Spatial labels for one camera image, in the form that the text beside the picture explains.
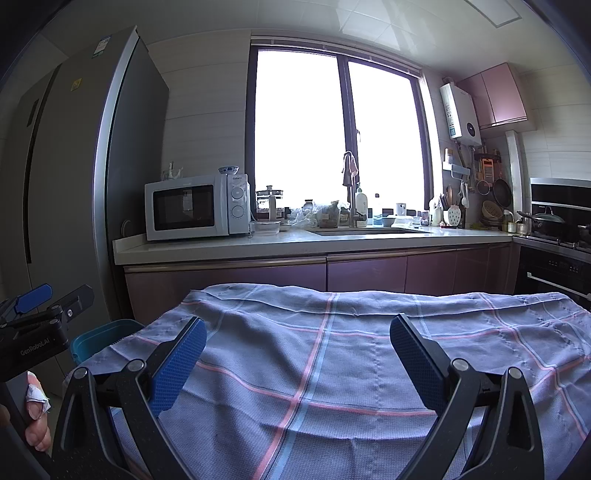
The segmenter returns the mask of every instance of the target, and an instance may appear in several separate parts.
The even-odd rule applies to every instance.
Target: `white countertop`
[[[148,242],[145,235],[135,235],[115,240],[113,250],[115,251],[116,264],[139,265],[447,247],[511,242],[512,239],[511,234],[503,232],[435,227],[416,229],[411,226],[406,229],[413,232],[322,236],[292,228],[287,232],[279,232],[278,235],[273,236],[255,235],[248,238],[246,235],[241,235],[167,242]]]

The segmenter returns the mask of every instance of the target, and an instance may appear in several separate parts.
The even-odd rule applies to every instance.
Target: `window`
[[[289,207],[347,201],[342,170],[350,150],[369,207],[405,202],[423,210],[432,197],[414,77],[341,54],[252,47],[246,108],[253,191],[273,185]]]

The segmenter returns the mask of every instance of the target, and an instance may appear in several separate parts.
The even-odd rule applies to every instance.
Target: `screw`
[[[456,358],[452,365],[455,367],[456,370],[459,370],[460,372],[465,372],[466,370],[468,370],[468,368],[470,368],[470,365],[468,365],[468,362],[466,362],[463,358]]]
[[[129,370],[130,372],[138,372],[138,371],[142,370],[143,367],[144,367],[143,360],[132,360],[131,362],[129,362],[127,364],[127,370]]]
[[[77,378],[78,380],[80,380],[81,378],[84,378],[87,373],[88,373],[87,368],[84,368],[84,367],[77,368],[76,371],[74,372],[74,378]]]
[[[519,370],[516,367],[511,367],[509,369],[509,375],[512,376],[513,378],[515,378],[516,380],[519,380],[521,378],[521,370]]]

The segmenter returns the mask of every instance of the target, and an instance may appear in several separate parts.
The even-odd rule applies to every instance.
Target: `yellow sticker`
[[[70,89],[70,91],[73,92],[74,90],[76,90],[80,86],[81,82],[82,82],[81,78],[74,80],[74,83],[72,83],[72,88]]]

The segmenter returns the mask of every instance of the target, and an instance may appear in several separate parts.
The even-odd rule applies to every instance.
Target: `kitchen cabinet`
[[[455,250],[412,254],[407,259],[404,292],[435,296],[451,295],[455,271]]]
[[[381,255],[382,258],[367,260],[355,260],[356,254],[329,255],[326,267],[327,290],[382,290],[403,293],[407,275],[407,257],[403,252],[395,257],[383,258],[387,254],[387,252],[376,252],[373,255],[377,257]]]
[[[477,73],[457,86],[472,97],[481,136],[494,137],[508,129],[520,132],[535,129],[509,64]]]
[[[508,278],[510,270],[511,248],[505,247],[491,247],[488,252],[489,268],[486,272],[485,292],[487,293],[513,293],[515,287],[515,280],[513,279],[513,287],[511,287],[511,279]]]
[[[238,268],[224,268],[227,265],[222,264],[196,265],[195,270],[126,273],[125,279],[135,319],[147,325],[176,307],[190,290],[201,290],[221,283],[265,283],[279,287],[295,285],[326,291],[326,258],[304,260],[309,263],[273,266],[273,261],[230,262]],[[248,268],[249,264],[261,266]],[[191,267],[184,265],[172,268]]]
[[[456,270],[453,280],[453,293],[486,291],[486,273],[497,265],[488,263],[489,248],[458,250]]]
[[[129,265],[125,278],[135,319],[148,324],[178,305],[189,290],[220,283],[434,296],[474,291],[512,294],[518,261],[517,245],[485,244],[305,258]]]

